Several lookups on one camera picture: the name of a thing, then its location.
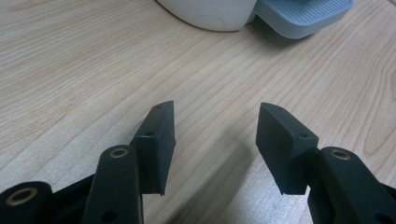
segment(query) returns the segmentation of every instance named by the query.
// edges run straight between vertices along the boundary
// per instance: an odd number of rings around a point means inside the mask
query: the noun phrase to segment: metal ring
[[[128,149],[126,148],[117,148],[110,152],[111,158],[121,158],[128,154]]]
[[[350,160],[349,154],[347,154],[345,151],[341,151],[341,150],[338,150],[338,149],[333,149],[332,150],[332,155],[335,158],[340,159],[340,160],[344,160],[344,161]]]
[[[15,191],[11,195],[7,197],[6,203],[10,206],[20,205],[22,203],[26,203],[33,199],[37,195],[36,188],[24,188]]]

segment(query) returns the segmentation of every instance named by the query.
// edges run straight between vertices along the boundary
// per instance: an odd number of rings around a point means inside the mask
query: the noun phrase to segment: table surface
[[[352,150],[396,187],[396,6],[356,0],[343,19],[289,40],[256,20],[210,32],[155,1],[0,3],[0,190],[62,189],[175,101],[177,146],[147,223],[309,223],[255,146],[260,103],[285,107],[319,147]]]

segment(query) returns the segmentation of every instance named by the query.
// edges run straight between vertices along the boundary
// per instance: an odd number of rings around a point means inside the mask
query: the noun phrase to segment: wood grain
[[[336,24],[288,40],[256,19],[209,32],[154,1],[0,3],[0,190],[54,190],[92,174],[149,109],[176,104],[177,147],[147,223],[309,223],[255,147],[260,102],[287,108],[396,187],[396,6],[356,0]]]

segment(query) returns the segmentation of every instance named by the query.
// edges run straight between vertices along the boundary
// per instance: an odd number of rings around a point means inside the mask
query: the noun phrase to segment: wooden table
[[[356,0],[336,24],[289,40],[256,19],[202,30],[155,1],[0,3],[0,190],[62,189],[175,101],[177,146],[146,223],[309,223],[255,147],[260,102],[284,106],[396,187],[396,6]]]

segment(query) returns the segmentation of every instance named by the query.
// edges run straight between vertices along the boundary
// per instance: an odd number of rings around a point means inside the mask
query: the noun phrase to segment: screw hole
[[[385,214],[377,213],[377,214],[375,214],[375,218],[380,223],[384,223],[384,224],[393,224],[394,223],[392,218]]]
[[[101,219],[103,222],[108,223],[108,222],[112,222],[112,221],[116,220],[117,217],[118,217],[118,215],[114,211],[107,211],[102,214]]]
[[[332,150],[332,155],[333,155],[335,158],[338,158],[338,159],[340,159],[340,160],[345,160],[345,161],[350,160],[349,154],[347,154],[347,153],[344,152],[344,151],[338,150],[338,149],[333,149],[333,150]]]
[[[37,195],[36,188],[24,188],[17,190],[13,194],[9,195],[7,198],[7,205],[16,206],[22,203],[29,202]]]
[[[128,150],[125,148],[117,148],[110,152],[111,158],[120,158],[128,154]]]

